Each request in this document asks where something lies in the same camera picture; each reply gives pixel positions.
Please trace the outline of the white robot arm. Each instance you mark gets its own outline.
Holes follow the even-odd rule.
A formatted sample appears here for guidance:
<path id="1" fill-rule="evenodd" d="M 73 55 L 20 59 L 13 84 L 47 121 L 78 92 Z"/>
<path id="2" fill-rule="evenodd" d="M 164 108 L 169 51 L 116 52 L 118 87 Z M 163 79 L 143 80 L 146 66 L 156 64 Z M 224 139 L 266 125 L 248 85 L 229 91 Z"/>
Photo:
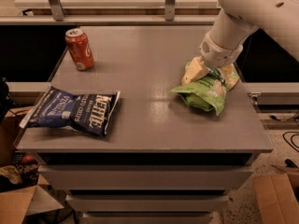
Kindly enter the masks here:
<path id="1" fill-rule="evenodd" d="M 299 78 L 298 0 L 218 0 L 221 11 L 199 48 L 199 63 L 238 63 L 249 82 Z"/>

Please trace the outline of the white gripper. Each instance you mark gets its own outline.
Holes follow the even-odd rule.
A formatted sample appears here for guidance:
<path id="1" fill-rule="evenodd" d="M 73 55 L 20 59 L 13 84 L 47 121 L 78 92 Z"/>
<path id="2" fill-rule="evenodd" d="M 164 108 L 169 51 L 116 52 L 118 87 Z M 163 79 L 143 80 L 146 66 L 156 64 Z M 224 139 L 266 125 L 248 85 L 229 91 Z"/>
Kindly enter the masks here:
<path id="1" fill-rule="evenodd" d="M 233 63 L 242 50 L 242 45 L 238 45 L 235 49 L 222 48 L 212 40 L 210 33 L 206 33 L 199 47 L 203 58 L 194 57 L 189 63 L 186 63 L 182 84 L 189 84 L 206 76 L 208 74 L 206 65 L 221 67 L 225 77 L 231 76 L 234 70 Z"/>

